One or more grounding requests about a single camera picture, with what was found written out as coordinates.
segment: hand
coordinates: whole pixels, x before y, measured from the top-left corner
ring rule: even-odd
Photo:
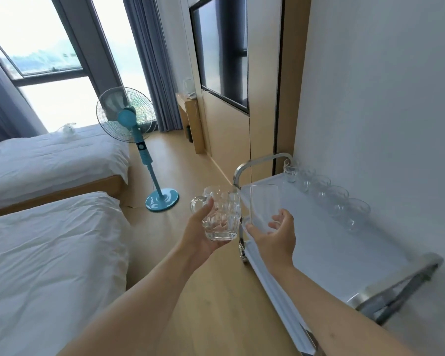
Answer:
[[[206,237],[204,227],[202,227],[203,219],[213,209],[214,200],[210,198],[206,205],[191,215],[183,237],[178,244],[178,248],[191,256],[191,265],[193,270],[199,268],[211,254],[230,241],[211,241]]]
[[[247,232],[254,238],[259,253],[268,271],[275,277],[279,272],[293,267],[292,254],[295,249],[295,228],[293,216],[285,209],[272,216],[274,222],[268,226],[276,231],[263,233],[252,224],[248,224]]]

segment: small wooden table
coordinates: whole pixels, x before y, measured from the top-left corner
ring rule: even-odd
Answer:
[[[190,99],[187,95],[177,93],[178,110],[180,111],[181,123],[184,134],[188,138],[186,127],[190,126],[193,145],[197,154],[204,154],[204,138],[202,136],[201,119],[199,117],[198,100]]]

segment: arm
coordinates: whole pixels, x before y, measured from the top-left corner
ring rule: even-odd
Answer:
[[[413,356],[387,330],[326,292],[293,266],[293,217],[287,210],[273,216],[264,234],[253,225],[254,238],[269,272],[293,301],[321,348],[328,356]]]
[[[140,282],[116,299],[59,356],[134,355],[158,340],[192,273],[227,242],[206,238],[201,221],[213,201],[193,214],[178,245]]]

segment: television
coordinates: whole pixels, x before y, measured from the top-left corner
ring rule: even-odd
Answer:
[[[190,7],[201,88],[249,115],[246,0]]]

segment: person's left hand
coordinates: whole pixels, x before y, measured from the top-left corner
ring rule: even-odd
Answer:
[[[210,198],[206,205],[191,215],[178,245],[180,249],[191,255],[191,263],[194,269],[204,264],[215,250],[230,242],[211,241],[206,237],[202,221],[213,209],[213,205],[214,200]]]

